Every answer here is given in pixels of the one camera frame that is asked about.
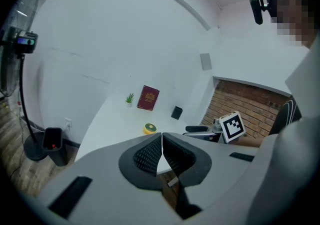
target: person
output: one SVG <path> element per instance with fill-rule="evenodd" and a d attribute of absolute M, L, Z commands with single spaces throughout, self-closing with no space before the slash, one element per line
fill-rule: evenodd
<path fill-rule="evenodd" d="M 319 33 L 317 0 L 274 0 L 270 5 L 271 20 L 277 23 L 278 28 L 288 30 L 291 36 L 295 36 L 297 42 L 310 49 Z M 278 112 L 269 135 L 279 134 L 283 128 L 301 117 L 297 103 L 291 97 Z M 230 144 L 260 147 L 263 140 L 264 138 L 243 136 Z"/>

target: fan base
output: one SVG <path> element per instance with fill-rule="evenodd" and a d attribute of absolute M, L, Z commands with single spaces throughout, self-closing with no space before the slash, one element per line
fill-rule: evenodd
<path fill-rule="evenodd" d="M 42 149 L 45 133 L 35 132 L 33 134 L 35 136 L 36 142 L 34 142 L 31 135 L 26 138 L 23 145 L 24 153 L 28 159 L 32 161 L 40 161 L 47 156 L 47 153 Z"/>

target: black mesh panel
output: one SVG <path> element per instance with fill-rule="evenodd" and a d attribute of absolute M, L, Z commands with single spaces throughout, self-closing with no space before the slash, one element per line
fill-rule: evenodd
<path fill-rule="evenodd" d="M 170 139 L 163 140 L 163 154 L 174 171 L 176 176 L 179 176 L 184 171 L 188 170 L 196 162 L 196 156 L 186 148 L 176 144 Z"/>
<path fill-rule="evenodd" d="M 158 162 L 162 155 L 161 137 L 154 140 L 133 156 L 134 164 L 147 174 L 156 177 Z"/>

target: small potted plant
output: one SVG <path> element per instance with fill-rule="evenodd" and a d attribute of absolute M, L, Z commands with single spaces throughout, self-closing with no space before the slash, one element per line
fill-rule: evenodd
<path fill-rule="evenodd" d="M 128 106 L 128 108 L 132 107 L 132 102 L 134 101 L 134 94 L 130 93 L 130 95 L 126 98 L 125 102 Z"/>

